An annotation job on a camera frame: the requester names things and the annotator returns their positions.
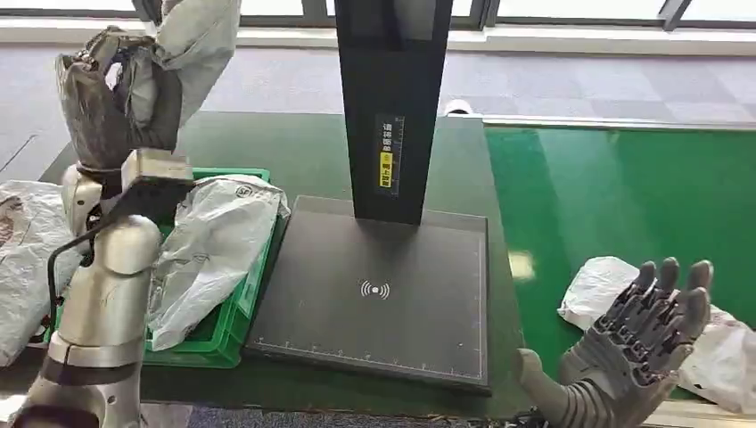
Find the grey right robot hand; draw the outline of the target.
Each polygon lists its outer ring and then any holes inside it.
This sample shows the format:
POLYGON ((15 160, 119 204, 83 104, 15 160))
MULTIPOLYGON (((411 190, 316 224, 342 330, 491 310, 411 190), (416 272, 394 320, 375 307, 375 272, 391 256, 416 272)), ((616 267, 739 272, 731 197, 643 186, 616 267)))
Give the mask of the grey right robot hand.
POLYGON ((678 370, 711 318, 713 264, 677 288, 679 264, 647 261, 612 305, 561 356, 559 380, 518 349, 518 382, 551 427, 638 427, 678 386, 678 370))

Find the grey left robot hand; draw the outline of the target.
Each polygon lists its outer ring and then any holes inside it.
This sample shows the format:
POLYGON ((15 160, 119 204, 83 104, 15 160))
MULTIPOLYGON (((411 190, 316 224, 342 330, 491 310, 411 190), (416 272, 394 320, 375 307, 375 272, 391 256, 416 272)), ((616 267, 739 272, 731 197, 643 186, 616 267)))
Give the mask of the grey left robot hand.
POLYGON ((182 85, 153 59, 156 42, 109 26, 55 61, 58 95, 81 167, 118 169, 139 148, 173 151, 182 85))

